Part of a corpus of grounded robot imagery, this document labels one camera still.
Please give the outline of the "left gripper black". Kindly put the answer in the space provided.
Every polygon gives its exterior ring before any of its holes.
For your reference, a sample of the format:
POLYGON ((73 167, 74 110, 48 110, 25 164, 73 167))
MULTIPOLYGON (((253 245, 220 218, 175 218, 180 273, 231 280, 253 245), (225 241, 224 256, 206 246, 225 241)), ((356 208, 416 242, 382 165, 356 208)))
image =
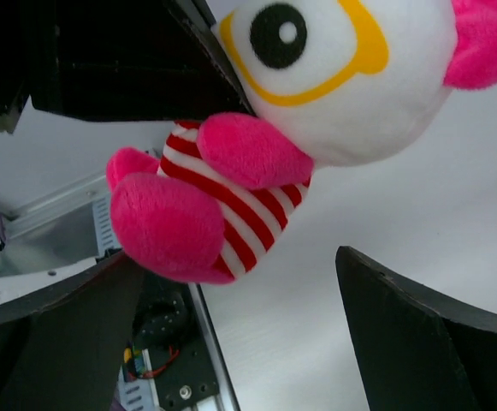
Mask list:
POLYGON ((56 1, 0 1, 0 132, 12 134, 27 101, 60 112, 56 1))

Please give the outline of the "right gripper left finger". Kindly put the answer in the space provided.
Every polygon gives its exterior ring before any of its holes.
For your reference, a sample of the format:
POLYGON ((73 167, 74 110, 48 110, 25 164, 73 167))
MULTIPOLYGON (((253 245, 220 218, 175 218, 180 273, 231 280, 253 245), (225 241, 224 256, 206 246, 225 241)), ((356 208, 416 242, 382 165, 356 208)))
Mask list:
POLYGON ((0 410, 107 410, 145 271, 117 253, 0 305, 0 410))

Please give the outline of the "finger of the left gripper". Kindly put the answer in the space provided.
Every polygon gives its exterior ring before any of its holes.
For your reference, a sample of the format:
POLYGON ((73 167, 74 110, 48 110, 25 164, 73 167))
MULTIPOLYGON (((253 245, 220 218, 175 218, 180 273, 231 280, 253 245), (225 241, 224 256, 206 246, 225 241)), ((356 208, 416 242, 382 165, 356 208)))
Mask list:
POLYGON ((32 1, 33 106, 88 122, 251 113, 215 21, 205 1, 32 1))

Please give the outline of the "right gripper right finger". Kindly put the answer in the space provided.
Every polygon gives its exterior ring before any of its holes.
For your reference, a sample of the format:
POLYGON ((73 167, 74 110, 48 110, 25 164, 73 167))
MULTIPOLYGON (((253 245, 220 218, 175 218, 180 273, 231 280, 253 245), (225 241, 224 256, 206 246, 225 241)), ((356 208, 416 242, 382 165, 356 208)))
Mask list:
POLYGON ((352 247, 335 257, 372 410, 497 410, 497 314, 389 270, 352 247))

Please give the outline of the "white panda plush pink limbs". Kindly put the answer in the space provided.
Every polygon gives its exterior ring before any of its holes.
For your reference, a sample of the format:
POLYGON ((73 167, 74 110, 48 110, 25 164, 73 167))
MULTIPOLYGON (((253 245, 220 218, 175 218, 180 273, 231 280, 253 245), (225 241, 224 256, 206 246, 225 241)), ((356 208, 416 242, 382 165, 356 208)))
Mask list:
POLYGON ((401 152, 454 89, 497 84, 497 1, 250 1, 214 28, 251 113, 180 119, 108 162, 125 254, 231 283, 275 245, 314 171, 401 152))

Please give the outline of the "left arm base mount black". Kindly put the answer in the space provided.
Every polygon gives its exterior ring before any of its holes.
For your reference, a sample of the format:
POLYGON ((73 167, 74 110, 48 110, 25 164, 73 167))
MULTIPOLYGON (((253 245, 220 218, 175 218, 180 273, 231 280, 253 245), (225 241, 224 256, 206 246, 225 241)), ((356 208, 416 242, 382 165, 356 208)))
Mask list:
POLYGON ((146 274, 121 371, 153 383, 159 406, 183 410, 220 393, 187 285, 146 274))

